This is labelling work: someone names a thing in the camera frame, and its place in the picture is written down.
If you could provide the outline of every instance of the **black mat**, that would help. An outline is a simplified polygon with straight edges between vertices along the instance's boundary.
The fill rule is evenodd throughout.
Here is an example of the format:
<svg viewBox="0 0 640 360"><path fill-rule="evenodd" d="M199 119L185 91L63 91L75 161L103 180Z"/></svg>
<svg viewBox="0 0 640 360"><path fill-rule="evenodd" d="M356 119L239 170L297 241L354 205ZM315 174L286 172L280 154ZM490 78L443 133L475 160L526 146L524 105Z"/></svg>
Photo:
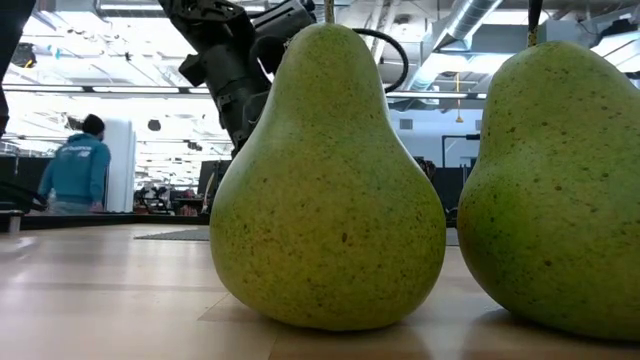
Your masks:
<svg viewBox="0 0 640 360"><path fill-rule="evenodd" d="M136 239L209 241L209 229L173 231L162 234L138 236ZM456 229L447 229L447 246L458 245L458 234L456 233Z"/></svg>
<svg viewBox="0 0 640 360"><path fill-rule="evenodd" d="M141 240L178 240L178 241L209 241L209 229L172 231L161 234L137 236Z"/></svg>

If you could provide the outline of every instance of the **speckled pear skin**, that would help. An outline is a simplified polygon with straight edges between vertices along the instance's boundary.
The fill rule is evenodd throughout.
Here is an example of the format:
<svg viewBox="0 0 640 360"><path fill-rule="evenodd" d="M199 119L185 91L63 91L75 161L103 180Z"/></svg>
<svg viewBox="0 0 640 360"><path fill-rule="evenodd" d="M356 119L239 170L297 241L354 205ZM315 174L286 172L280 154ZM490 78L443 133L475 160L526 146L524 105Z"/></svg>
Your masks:
<svg viewBox="0 0 640 360"><path fill-rule="evenodd" d="M544 43L495 74L483 126L458 212L475 279L538 323L640 341L640 92Z"/></svg>
<svg viewBox="0 0 640 360"><path fill-rule="evenodd" d="M224 285L287 324L380 328L425 300L445 239L442 206L391 128L365 43L340 25L302 30L213 203Z"/></svg>

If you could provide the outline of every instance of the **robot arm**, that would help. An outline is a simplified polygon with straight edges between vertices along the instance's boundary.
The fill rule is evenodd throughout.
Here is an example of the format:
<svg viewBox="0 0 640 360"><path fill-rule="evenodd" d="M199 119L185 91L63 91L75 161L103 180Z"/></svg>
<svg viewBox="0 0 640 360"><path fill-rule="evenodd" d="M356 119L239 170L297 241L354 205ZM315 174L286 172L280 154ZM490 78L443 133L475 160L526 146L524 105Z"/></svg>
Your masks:
<svg viewBox="0 0 640 360"><path fill-rule="evenodd" d="M286 0L250 16L226 0L159 0L171 23L198 53L180 73L193 85L205 83L237 154L251 135L267 100L285 43L316 22L315 5Z"/></svg>

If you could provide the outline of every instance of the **teal jacket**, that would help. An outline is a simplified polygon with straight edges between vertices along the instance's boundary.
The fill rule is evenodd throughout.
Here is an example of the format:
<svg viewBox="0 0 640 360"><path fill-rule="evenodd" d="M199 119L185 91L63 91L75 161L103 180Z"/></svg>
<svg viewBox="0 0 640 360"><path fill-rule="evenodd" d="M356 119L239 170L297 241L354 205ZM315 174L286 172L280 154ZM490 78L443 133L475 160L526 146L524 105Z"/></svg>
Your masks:
<svg viewBox="0 0 640 360"><path fill-rule="evenodd" d="M109 148L95 136L73 135L56 151L44 171L38 193L48 197L53 189L58 201L101 203L110 162Z"/></svg>

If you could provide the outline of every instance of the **table surface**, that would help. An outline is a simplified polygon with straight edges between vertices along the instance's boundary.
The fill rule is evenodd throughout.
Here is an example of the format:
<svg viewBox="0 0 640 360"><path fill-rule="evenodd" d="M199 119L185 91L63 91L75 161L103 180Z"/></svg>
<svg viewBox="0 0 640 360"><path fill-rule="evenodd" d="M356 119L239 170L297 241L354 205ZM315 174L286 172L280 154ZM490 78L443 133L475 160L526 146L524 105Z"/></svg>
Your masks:
<svg viewBox="0 0 640 360"><path fill-rule="evenodd" d="M267 320L231 296L207 242L133 240L195 229L128 225L0 236L3 359L640 359L640 347L519 321L447 249L427 301L400 324L330 334Z"/></svg>

